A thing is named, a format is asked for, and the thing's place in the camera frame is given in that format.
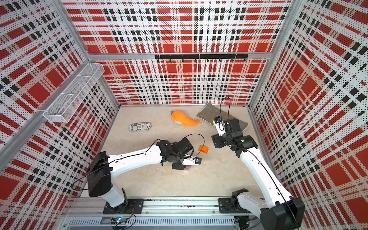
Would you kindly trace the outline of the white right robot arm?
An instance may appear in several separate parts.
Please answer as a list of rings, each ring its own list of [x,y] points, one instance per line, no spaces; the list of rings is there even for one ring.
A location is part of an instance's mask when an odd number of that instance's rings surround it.
[[[301,198],[294,198],[274,175],[264,160],[257,143],[251,136],[243,135],[239,120],[223,121],[214,118],[217,134],[212,141],[216,148],[229,147],[247,166],[257,182],[263,199],[253,196],[247,189],[232,192],[232,209],[251,212],[265,230],[297,230],[301,227],[305,205]]]

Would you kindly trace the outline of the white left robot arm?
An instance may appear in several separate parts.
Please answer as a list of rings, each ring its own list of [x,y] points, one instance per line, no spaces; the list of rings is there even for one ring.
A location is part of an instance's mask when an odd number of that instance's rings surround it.
[[[87,170],[88,195],[103,198],[112,209],[126,208],[127,196],[124,189],[115,184],[116,177],[152,164],[169,162],[176,170],[200,165],[202,159],[193,156],[193,153],[194,147],[186,137],[179,142],[157,139],[148,148],[126,154],[107,155],[105,151],[100,152]]]

